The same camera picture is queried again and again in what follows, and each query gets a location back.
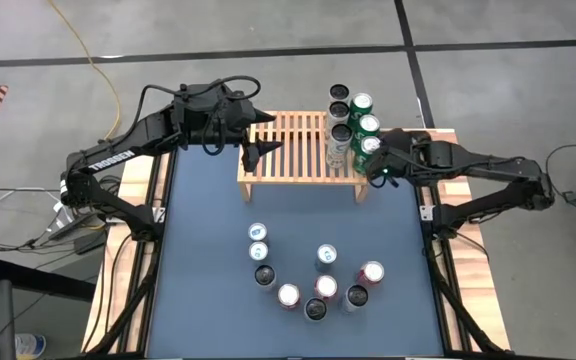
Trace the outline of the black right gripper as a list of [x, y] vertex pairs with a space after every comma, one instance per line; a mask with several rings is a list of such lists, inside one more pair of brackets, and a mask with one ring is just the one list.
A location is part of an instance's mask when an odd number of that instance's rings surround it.
[[367, 181], [373, 187], [381, 188], [387, 181], [398, 187], [396, 178], [405, 179], [415, 187], [436, 184], [435, 179], [414, 175], [415, 171], [421, 171], [425, 166], [420, 151], [433, 142], [428, 132], [394, 128], [378, 138], [381, 146], [367, 161]]

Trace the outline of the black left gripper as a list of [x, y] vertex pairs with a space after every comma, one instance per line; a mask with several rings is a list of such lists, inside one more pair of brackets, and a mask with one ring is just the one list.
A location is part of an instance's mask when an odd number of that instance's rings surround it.
[[[213, 90], [217, 96], [217, 102], [201, 132], [202, 149], [209, 150], [210, 146], [213, 146], [215, 150], [223, 150], [226, 145], [244, 144], [247, 125], [242, 120], [244, 117], [243, 105], [255, 95], [255, 92], [245, 94], [242, 90], [232, 90], [224, 84], [216, 85]], [[275, 115], [255, 108], [251, 102], [247, 103], [247, 123], [249, 125], [269, 123], [275, 120]], [[253, 172], [264, 155], [282, 145], [282, 142], [245, 144], [242, 155], [244, 171]]]

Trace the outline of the green Sprite can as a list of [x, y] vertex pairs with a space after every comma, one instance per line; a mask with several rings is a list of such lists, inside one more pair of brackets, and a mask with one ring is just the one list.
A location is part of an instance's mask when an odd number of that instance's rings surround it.
[[352, 147], [360, 145], [361, 140], [367, 136], [376, 136], [380, 129], [378, 118], [372, 114], [361, 116], [354, 125]]
[[372, 113], [373, 99], [367, 93], [357, 93], [350, 101], [349, 119], [356, 121], [362, 116]]
[[381, 146], [381, 141], [376, 136], [366, 136], [359, 141], [355, 148], [353, 169], [361, 175], [366, 173], [366, 163], [370, 156]]

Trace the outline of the white Celsius can yellow band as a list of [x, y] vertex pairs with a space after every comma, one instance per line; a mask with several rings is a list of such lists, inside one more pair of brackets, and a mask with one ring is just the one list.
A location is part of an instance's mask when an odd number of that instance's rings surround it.
[[332, 127], [326, 143], [326, 163], [330, 168], [341, 168], [346, 163], [352, 138], [353, 130], [347, 124]]
[[335, 101], [329, 104], [327, 110], [326, 130], [330, 132], [337, 124], [345, 124], [350, 114], [349, 105], [343, 101]]
[[344, 84], [340, 83], [333, 84], [329, 88], [328, 94], [331, 103], [334, 102], [343, 102], [346, 104], [349, 103], [350, 91], [349, 88]]

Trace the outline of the wooden slatted shelf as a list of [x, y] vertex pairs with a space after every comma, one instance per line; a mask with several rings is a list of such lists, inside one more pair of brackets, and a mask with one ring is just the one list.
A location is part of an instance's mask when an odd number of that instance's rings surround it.
[[330, 168], [325, 160], [324, 130], [327, 114], [321, 111], [274, 111], [272, 123], [253, 124], [252, 140], [281, 141], [283, 146], [263, 156], [251, 172], [242, 167], [237, 183], [244, 201], [249, 202], [255, 185], [341, 185], [354, 190], [355, 201], [362, 202], [369, 185], [352, 168], [352, 153], [340, 169]]

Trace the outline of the small silver blue can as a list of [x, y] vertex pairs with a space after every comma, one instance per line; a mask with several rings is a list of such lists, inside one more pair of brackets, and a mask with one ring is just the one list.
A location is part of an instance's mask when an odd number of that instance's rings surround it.
[[247, 234], [252, 242], [268, 242], [268, 229], [263, 223], [255, 222], [251, 224]]
[[255, 241], [250, 244], [248, 254], [254, 262], [263, 263], [268, 259], [269, 247], [263, 241]]
[[337, 250], [331, 244], [321, 244], [316, 251], [315, 268], [320, 273], [331, 270], [337, 260]]

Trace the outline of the blue-grey table mat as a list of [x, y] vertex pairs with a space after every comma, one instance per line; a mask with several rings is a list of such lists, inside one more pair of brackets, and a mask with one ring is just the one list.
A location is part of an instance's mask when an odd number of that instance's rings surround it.
[[[439, 355], [442, 342], [416, 196], [407, 183], [369, 191], [349, 186], [257, 185], [242, 199], [239, 154], [179, 153], [166, 212], [147, 354], [151, 358], [277, 358]], [[367, 304], [345, 312], [334, 300], [309, 321], [258, 286], [248, 228], [269, 232], [279, 284], [314, 293], [317, 248], [338, 252], [331, 273], [341, 289], [367, 261], [385, 269]]]

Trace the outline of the white Celsius can blue band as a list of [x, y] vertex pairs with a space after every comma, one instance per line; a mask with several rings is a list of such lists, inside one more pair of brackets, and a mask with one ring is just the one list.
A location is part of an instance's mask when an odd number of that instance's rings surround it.
[[359, 284], [348, 287], [339, 301], [339, 308], [345, 314], [354, 313], [362, 309], [369, 300], [367, 289]]
[[277, 273], [270, 265], [262, 264], [254, 271], [257, 286], [264, 291], [272, 291], [277, 284]]
[[326, 317], [327, 312], [327, 303], [315, 297], [308, 299], [303, 307], [304, 317], [310, 322], [322, 321]]

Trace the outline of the red cola can dark figure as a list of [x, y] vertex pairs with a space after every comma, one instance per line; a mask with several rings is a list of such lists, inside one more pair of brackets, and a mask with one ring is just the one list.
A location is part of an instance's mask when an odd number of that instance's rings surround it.
[[296, 308], [301, 300], [301, 292], [295, 284], [282, 284], [277, 291], [277, 301], [284, 309]]

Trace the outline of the black power adapter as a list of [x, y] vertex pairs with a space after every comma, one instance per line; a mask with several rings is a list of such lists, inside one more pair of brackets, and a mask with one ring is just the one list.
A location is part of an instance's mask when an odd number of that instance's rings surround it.
[[77, 255], [83, 255], [102, 247], [106, 242], [106, 238], [107, 233], [105, 231], [89, 233], [76, 238], [73, 242], [73, 249]]

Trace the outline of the black power strip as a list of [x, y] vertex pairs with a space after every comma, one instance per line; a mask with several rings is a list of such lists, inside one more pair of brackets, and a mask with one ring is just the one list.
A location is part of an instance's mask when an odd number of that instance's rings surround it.
[[64, 225], [48, 237], [49, 241], [61, 241], [76, 230], [100, 230], [105, 227], [96, 212], [87, 213], [75, 218], [71, 223]]

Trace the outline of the white blue container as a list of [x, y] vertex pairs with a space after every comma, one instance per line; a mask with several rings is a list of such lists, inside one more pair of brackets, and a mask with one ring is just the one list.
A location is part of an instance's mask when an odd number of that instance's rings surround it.
[[20, 333], [15, 335], [17, 360], [38, 360], [46, 350], [47, 342], [43, 335]]

